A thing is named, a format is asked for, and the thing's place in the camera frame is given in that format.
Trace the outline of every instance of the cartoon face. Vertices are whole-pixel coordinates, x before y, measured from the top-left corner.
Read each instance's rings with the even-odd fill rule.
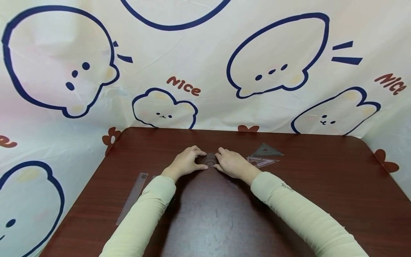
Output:
[[[119,78],[107,30],[97,18],[74,7],[25,10],[7,24],[2,43],[20,96],[61,110],[68,118],[86,115],[102,87]]]
[[[327,15],[308,13],[276,21],[247,38],[227,65],[237,97],[301,88],[324,51],[328,26]]]
[[[150,3],[140,0],[121,0],[124,7],[141,22],[152,28],[168,31],[185,30],[198,26],[218,14],[230,1],[196,1],[193,5],[190,2],[179,0]]]
[[[364,89],[349,88],[298,115],[291,128],[298,134],[347,135],[381,109],[366,98]]]
[[[0,177],[2,256],[27,257],[36,252],[57,227],[64,201],[61,185],[44,162],[23,162],[3,174]]]
[[[132,102],[134,117],[152,127],[192,129],[198,113],[189,101],[176,101],[167,91],[150,88]]]

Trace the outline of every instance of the hand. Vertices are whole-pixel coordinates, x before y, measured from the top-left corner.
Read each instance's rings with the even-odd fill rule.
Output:
[[[194,160],[197,156],[207,155],[197,146],[186,148],[182,153],[178,154],[174,161],[163,170],[162,176],[172,178],[174,182],[183,176],[192,173],[195,170],[205,170],[208,166],[205,164],[196,164]]]
[[[220,164],[214,165],[219,171],[229,175],[232,178],[239,178],[249,186],[253,180],[260,174],[260,170],[254,167],[239,153],[218,148],[218,153],[215,154]]]

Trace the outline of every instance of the fabric backdrop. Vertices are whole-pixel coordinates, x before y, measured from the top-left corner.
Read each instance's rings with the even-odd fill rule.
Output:
[[[0,0],[0,255],[39,254],[130,126],[366,136],[410,197],[410,13],[406,0]]]

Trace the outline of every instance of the brown table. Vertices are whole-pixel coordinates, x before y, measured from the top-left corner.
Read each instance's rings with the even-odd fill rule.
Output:
[[[191,145],[243,156],[266,143],[284,156],[262,168],[286,181],[374,256],[409,256],[411,203],[367,145],[354,137],[129,128],[101,163],[41,257],[98,256],[140,172],[153,175]],[[145,256],[313,256],[284,222],[215,169],[182,177]]]

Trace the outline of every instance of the left hand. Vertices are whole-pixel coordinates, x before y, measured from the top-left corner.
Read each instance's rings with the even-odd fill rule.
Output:
[[[174,182],[183,176],[192,173],[196,170],[205,170],[208,169],[208,166],[205,164],[196,164],[194,160],[197,156],[207,155],[197,146],[191,146],[186,148],[182,153],[178,154],[174,161],[164,169],[162,176],[172,178]]]

